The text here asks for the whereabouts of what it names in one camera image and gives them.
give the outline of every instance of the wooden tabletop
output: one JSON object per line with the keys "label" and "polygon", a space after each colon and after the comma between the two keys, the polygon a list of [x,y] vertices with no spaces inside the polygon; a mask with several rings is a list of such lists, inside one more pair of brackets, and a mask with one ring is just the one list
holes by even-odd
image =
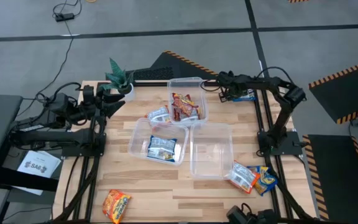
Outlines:
{"label": "wooden tabletop", "polygon": [[[96,89],[97,82],[84,81],[83,85],[95,86]],[[118,189],[132,196],[122,222],[226,222],[226,212],[233,205],[240,206],[242,202],[249,204],[254,213],[272,208],[270,193],[261,197],[255,190],[245,194],[226,180],[193,179],[190,174],[190,144],[183,163],[178,167],[129,155],[127,145],[136,121],[146,113],[168,104],[167,87],[135,87],[135,93],[136,99],[126,103],[108,120],[105,130],[108,143],[99,163],[92,222],[110,223],[102,213],[102,203],[110,189]],[[211,92],[206,92],[206,98],[208,122],[226,123],[232,127],[235,160],[245,166],[264,165],[264,159],[256,155],[259,149],[256,132],[259,129],[254,102],[222,104],[218,94]],[[275,120],[280,106],[269,93],[268,99]],[[267,128],[262,100],[260,105],[264,126]],[[292,120],[287,127],[293,127]],[[53,205],[55,217],[62,212],[63,197],[74,159],[66,159],[63,163]],[[303,164],[293,156],[282,156],[282,161],[289,191],[308,214],[315,216]],[[82,158],[78,160],[68,186],[67,204],[78,189],[81,165]],[[80,218],[85,215],[87,198],[86,192],[81,203]],[[281,193],[279,202],[282,216],[285,217]]]}

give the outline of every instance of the white pot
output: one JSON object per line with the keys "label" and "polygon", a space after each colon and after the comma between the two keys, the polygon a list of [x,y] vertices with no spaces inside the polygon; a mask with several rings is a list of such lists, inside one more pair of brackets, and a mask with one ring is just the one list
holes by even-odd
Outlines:
{"label": "white pot", "polygon": [[123,100],[125,100],[125,102],[130,102],[130,101],[134,100],[136,97],[135,88],[134,88],[133,84],[131,84],[131,87],[132,87],[131,91],[128,94],[125,94],[125,97],[123,99]]}

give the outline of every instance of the power adapter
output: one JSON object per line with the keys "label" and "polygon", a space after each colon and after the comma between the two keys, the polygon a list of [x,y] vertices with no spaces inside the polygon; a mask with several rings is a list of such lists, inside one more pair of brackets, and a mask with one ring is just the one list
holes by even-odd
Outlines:
{"label": "power adapter", "polygon": [[74,19],[74,13],[56,14],[55,15],[56,22],[67,21],[70,19]]}

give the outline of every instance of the plastic container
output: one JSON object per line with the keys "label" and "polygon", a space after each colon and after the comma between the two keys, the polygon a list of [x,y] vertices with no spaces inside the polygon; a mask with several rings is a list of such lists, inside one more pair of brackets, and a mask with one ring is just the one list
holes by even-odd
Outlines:
{"label": "plastic container", "polygon": [[232,129],[228,124],[191,126],[190,172],[196,179],[229,179],[233,169]]}
{"label": "plastic container", "polygon": [[[147,157],[151,135],[164,139],[177,139],[174,155],[175,162]],[[128,145],[128,153],[141,159],[179,166],[185,158],[188,135],[189,130],[186,126],[174,125],[171,123],[158,123],[157,125],[152,126],[147,118],[141,118],[136,122],[135,130],[132,133]]]}
{"label": "plastic container", "polygon": [[[199,77],[174,78],[168,81],[168,109],[173,124],[181,124],[190,127],[192,124],[205,123],[208,120],[208,106],[204,90],[200,87],[203,80]],[[172,93],[179,93],[183,96],[189,94],[191,100],[201,108],[201,117],[197,121],[174,121]]]}

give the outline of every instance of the succulent plant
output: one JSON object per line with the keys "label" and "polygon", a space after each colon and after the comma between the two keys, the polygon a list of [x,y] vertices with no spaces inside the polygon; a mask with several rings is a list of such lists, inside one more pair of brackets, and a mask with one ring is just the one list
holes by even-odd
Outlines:
{"label": "succulent plant", "polygon": [[105,84],[104,90],[117,89],[119,93],[127,94],[131,91],[131,83],[134,81],[133,71],[130,74],[126,74],[125,70],[121,70],[118,64],[110,58],[110,65],[112,73],[106,72],[106,78],[111,81],[109,84]]}

